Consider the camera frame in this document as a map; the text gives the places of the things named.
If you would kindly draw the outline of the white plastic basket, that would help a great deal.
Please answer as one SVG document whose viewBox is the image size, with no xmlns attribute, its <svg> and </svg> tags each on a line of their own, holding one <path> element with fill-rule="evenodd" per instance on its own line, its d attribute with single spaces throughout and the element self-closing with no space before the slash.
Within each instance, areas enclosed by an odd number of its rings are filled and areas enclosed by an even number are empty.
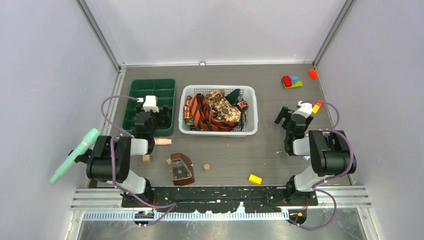
<svg viewBox="0 0 424 240">
<path fill-rule="evenodd" d="M 188 85 L 183 89 L 179 130 L 188 135 L 245 137 L 258 130 L 255 90 L 243 85 Z"/>
</svg>

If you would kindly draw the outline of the orange navy striped tie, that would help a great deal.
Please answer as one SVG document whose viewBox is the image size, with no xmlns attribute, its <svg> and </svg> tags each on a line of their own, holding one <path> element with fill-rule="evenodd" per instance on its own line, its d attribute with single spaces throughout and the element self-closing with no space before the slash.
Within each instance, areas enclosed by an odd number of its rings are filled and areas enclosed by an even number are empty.
<svg viewBox="0 0 424 240">
<path fill-rule="evenodd" d="M 241 126 L 241 120 L 236 122 L 217 120 L 213 118 L 213 109 L 202 93 L 196 94 L 189 101 L 189 110 L 194 127 L 207 132 L 231 132 Z"/>
</svg>

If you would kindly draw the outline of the brown wooden metronome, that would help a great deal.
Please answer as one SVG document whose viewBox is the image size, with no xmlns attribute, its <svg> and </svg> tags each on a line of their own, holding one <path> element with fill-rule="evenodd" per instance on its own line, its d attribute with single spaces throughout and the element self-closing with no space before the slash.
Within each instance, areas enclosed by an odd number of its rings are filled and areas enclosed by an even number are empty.
<svg viewBox="0 0 424 240">
<path fill-rule="evenodd" d="M 187 186 L 195 182 L 191 159 L 182 153 L 170 155 L 172 182 L 174 186 Z"/>
</svg>

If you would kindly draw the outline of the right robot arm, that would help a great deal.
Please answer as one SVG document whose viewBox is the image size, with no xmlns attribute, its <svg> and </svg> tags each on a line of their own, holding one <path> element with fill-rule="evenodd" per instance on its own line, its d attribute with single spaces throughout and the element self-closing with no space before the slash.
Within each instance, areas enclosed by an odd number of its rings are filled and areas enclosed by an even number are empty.
<svg viewBox="0 0 424 240">
<path fill-rule="evenodd" d="M 313 197 L 315 188 L 324 182 L 352 174 L 357 169 L 355 155 L 343 131 L 309 130 L 312 106 L 299 103 L 296 110 L 283 106 L 275 124 L 285 130 L 284 150 L 289 156 L 308 157 L 310 165 L 286 183 L 283 200 L 299 205 Z"/>
</svg>

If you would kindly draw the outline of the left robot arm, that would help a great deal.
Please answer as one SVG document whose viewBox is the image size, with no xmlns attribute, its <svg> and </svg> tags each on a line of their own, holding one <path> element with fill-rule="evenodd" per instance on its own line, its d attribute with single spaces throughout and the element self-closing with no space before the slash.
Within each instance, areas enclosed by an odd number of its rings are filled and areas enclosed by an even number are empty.
<svg viewBox="0 0 424 240">
<path fill-rule="evenodd" d="M 135 130 L 130 136 L 100 135 L 94 148 L 77 155 L 74 162 L 86 164 L 90 180 L 118 187 L 124 192 L 124 199 L 148 207 L 154 202 L 151 183 L 130 169 L 130 160 L 132 156 L 148 157 L 158 145 L 155 140 L 157 127 L 170 126 L 171 119 L 168 105 L 159 112 L 138 107 Z"/>
</svg>

